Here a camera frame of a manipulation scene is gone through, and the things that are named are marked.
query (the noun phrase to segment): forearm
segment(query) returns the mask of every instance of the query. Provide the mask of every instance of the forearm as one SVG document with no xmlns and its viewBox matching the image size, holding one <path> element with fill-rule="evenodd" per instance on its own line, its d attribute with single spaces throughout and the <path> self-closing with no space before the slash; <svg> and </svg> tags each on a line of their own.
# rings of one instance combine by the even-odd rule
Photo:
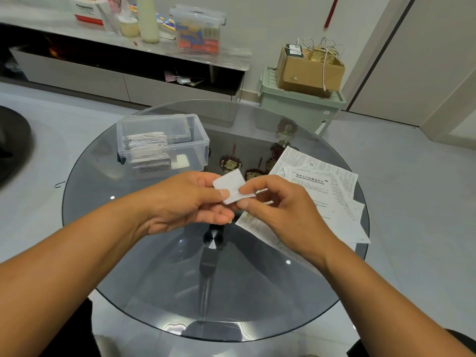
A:
<svg viewBox="0 0 476 357">
<path fill-rule="evenodd" d="M 339 296 L 371 356 L 473 356 L 335 239 L 313 262 Z"/>
<path fill-rule="evenodd" d="M 142 211 L 117 200 L 0 265 L 0 351 L 36 356 L 145 234 Z"/>
</svg>

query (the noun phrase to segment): door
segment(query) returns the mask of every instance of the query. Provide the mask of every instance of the door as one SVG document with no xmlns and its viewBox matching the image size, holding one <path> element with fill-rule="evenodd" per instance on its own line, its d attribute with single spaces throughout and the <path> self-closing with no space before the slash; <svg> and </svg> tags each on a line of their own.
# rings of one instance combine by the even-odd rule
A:
<svg viewBox="0 0 476 357">
<path fill-rule="evenodd" d="M 476 0 L 414 0 L 348 111 L 420 126 L 476 67 Z"/>
</svg>

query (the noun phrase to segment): floor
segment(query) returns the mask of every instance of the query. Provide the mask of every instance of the floor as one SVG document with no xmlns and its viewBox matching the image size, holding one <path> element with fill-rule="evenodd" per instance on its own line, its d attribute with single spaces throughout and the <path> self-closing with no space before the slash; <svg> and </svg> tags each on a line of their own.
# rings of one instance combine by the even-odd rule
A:
<svg viewBox="0 0 476 357">
<path fill-rule="evenodd" d="M 0 189 L 0 261 L 61 227 L 63 188 L 80 153 L 134 110 L 0 83 L 0 105 L 30 122 L 35 150 Z M 428 140 L 418 128 L 341 112 L 324 135 L 359 174 L 370 212 L 366 261 L 438 323 L 476 339 L 476 151 Z M 358 339 L 338 303 L 275 338 L 210 343 L 159 333 L 97 292 L 93 329 L 122 356 L 345 356 Z"/>
</svg>

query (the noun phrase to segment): green plastic storage bin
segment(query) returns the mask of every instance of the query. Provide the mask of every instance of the green plastic storage bin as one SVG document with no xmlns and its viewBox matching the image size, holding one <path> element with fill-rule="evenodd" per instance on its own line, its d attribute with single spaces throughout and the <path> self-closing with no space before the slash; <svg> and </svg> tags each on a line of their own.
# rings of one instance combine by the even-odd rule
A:
<svg viewBox="0 0 476 357">
<path fill-rule="evenodd" d="M 337 112 L 346 105 L 344 96 L 333 91 L 329 98 L 301 94 L 277 87 L 276 69 L 268 66 L 261 76 L 260 107 L 274 111 L 321 135 Z M 268 130 L 269 120 L 260 119 L 258 128 Z"/>
</svg>

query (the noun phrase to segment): clear plastic box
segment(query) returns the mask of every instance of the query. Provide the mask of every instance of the clear plastic box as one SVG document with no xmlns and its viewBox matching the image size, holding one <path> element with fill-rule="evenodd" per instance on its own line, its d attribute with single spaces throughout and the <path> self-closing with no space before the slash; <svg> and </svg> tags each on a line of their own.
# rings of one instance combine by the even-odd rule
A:
<svg viewBox="0 0 476 357">
<path fill-rule="evenodd" d="M 218 54 L 220 26 L 227 22 L 223 12 L 205 8 L 174 5 L 170 16 L 175 23 L 175 38 L 181 49 Z"/>
<path fill-rule="evenodd" d="M 210 139 L 196 114 L 132 115 L 118 121 L 116 129 L 129 179 L 200 171 L 208 164 Z"/>
</svg>

